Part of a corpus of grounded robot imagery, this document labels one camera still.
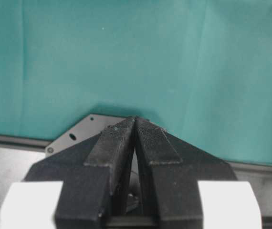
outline metal mounting plate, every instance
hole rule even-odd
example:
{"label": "metal mounting plate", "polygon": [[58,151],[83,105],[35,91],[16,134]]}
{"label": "metal mounting plate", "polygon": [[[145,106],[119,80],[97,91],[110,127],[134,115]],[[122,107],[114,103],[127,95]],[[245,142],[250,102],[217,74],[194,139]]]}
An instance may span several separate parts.
{"label": "metal mounting plate", "polygon": [[45,149],[46,156],[56,154],[95,136],[109,125],[115,125],[124,119],[124,117],[90,114],[49,144]]}

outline screw hole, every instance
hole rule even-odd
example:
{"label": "screw hole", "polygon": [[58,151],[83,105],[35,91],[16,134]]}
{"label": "screw hole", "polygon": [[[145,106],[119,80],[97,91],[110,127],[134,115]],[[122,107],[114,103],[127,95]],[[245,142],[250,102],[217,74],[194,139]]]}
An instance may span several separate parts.
{"label": "screw hole", "polygon": [[75,136],[74,134],[69,134],[69,137],[70,137],[73,141],[77,140],[77,138],[76,138],[76,136]]}

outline black 3d-printed part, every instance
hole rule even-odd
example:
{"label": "black 3d-printed part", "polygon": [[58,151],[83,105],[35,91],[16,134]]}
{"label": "black 3d-printed part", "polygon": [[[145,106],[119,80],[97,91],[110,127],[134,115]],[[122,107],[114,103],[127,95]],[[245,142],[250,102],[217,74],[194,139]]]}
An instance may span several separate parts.
{"label": "black 3d-printed part", "polygon": [[133,126],[128,118],[31,167],[25,181],[64,181],[55,212],[58,229],[99,228],[112,195],[121,200],[113,210],[124,213],[129,176],[122,174],[130,170]]}
{"label": "black 3d-printed part", "polygon": [[135,131],[144,215],[165,229],[202,228],[198,180],[237,180],[230,165],[147,120]]}

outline green cloth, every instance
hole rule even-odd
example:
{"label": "green cloth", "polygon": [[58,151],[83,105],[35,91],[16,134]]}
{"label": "green cloth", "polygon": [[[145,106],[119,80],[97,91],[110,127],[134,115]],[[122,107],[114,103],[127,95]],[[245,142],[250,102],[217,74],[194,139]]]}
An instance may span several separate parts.
{"label": "green cloth", "polygon": [[89,113],[272,163],[272,0],[0,0],[0,134]]}

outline white tape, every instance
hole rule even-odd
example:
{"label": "white tape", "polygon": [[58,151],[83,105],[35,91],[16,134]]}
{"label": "white tape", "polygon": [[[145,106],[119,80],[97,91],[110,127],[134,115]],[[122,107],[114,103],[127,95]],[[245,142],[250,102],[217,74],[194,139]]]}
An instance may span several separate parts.
{"label": "white tape", "polygon": [[249,182],[199,181],[203,229],[261,229],[259,205]]}
{"label": "white tape", "polygon": [[13,183],[0,209],[0,229],[56,229],[62,181]]}

